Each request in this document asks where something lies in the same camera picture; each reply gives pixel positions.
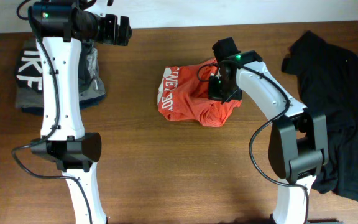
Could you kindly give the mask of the red soccer t-shirt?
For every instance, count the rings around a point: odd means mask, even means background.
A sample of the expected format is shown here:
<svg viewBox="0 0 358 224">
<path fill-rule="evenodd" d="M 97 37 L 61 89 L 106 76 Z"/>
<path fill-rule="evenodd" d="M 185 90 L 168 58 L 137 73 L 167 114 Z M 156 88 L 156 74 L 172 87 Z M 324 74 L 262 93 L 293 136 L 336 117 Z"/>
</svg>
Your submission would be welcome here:
<svg viewBox="0 0 358 224">
<path fill-rule="evenodd" d="M 193 120 L 202 126 L 221 127 L 240 107 L 241 100 L 227 103 L 208 99 L 205 81 L 217 73 L 215 59 L 201 64 L 166 67 L 157 92 L 157 109 L 169 121 Z"/>
</svg>

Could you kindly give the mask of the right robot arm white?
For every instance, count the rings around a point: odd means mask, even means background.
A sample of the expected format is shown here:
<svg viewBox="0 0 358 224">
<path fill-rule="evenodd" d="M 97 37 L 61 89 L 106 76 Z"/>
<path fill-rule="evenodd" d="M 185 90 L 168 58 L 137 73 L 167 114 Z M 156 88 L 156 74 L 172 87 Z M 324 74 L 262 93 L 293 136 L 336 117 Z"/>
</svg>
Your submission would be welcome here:
<svg viewBox="0 0 358 224">
<path fill-rule="evenodd" d="M 307 223 L 310 189 L 328 162 L 326 117 L 312 112 L 287 92 L 269 72 L 254 50 L 241 52 L 233 38 L 217 41 L 212 51 L 217 74 L 208 78 L 208 98 L 228 103 L 246 93 L 259 107 L 267 122 L 249 141 L 253 164 L 253 144 L 258 134 L 271 128 L 268 161 L 278 179 L 269 177 L 259 166 L 257 172 L 278 185 L 273 223 Z"/>
</svg>

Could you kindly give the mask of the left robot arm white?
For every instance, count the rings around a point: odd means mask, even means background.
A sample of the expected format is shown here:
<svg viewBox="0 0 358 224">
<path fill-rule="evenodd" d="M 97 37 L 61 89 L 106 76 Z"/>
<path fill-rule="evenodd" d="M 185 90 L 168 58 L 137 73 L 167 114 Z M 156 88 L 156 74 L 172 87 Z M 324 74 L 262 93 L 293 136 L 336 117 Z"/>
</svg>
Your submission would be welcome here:
<svg viewBox="0 0 358 224">
<path fill-rule="evenodd" d="M 39 1 L 28 9 L 42 63 L 44 118 L 31 151 L 56 164 L 67 182 L 76 223 L 105 224 L 97 166 L 101 135 L 87 133 L 80 113 L 78 75 L 85 44 L 127 46 L 129 18 L 108 14 L 112 0 Z"/>
</svg>

